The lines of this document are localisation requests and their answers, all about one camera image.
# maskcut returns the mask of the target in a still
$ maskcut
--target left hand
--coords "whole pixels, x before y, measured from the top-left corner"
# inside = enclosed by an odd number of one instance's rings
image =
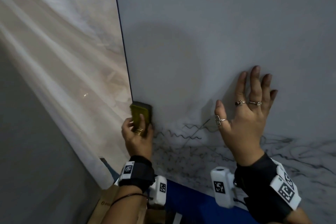
[[[140,114],[140,126],[139,128],[145,131],[146,124],[145,124],[145,117]],[[127,118],[123,125],[121,126],[121,133],[125,140],[126,149],[130,156],[138,155],[143,156],[149,161],[152,158],[152,148],[153,148],[153,127],[149,124],[147,129],[146,137],[139,136],[132,132],[131,128],[133,127],[133,120],[132,118]]]

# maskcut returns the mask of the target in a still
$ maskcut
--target gray wall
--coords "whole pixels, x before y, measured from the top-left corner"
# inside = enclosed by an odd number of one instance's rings
[[[86,223],[100,188],[0,43],[0,223]]]

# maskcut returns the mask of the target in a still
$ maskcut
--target black cable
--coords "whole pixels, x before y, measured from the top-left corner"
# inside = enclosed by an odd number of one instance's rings
[[[237,199],[237,198],[233,198],[233,201],[235,201],[235,202],[239,202],[239,203],[241,203],[241,204],[243,204],[243,205],[245,205],[246,206],[246,204],[243,202],[243,201],[240,201],[239,199]]]
[[[143,197],[147,198],[147,196],[144,195],[144,194],[141,194],[141,193],[132,193],[132,194],[128,194],[128,195],[126,195],[126,196],[123,196],[123,197],[118,198],[117,200],[115,200],[115,201],[111,204],[110,207],[112,207],[112,205],[114,205],[116,202],[120,201],[121,199],[124,199],[125,197],[130,197],[130,196],[143,196]]]

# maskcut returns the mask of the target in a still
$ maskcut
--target gold ring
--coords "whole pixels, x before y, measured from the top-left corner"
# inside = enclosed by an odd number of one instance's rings
[[[142,128],[138,128],[136,131],[134,131],[134,133],[136,133],[138,136],[142,136],[142,132],[143,132]]]

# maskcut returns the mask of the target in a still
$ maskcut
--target silver ring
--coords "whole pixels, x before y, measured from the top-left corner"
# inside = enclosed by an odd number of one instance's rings
[[[217,126],[220,126],[221,125],[221,121],[225,121],[226,119],[220,119],[220,117],[218,115],[215,115],[215,120],[216,120]]]
[[[238,102],[235,102],[234,104],[235,104],[235,106],[242,106],[245,103],[246,103],[245,101],[239,100]]]
[[[250,101],[249,103],[250,103],[250,104],[255,104],[255,105],[257,105],[257,106],[261,106],[261,104],[262,104],[261,102],[252,102],[252,101]]]

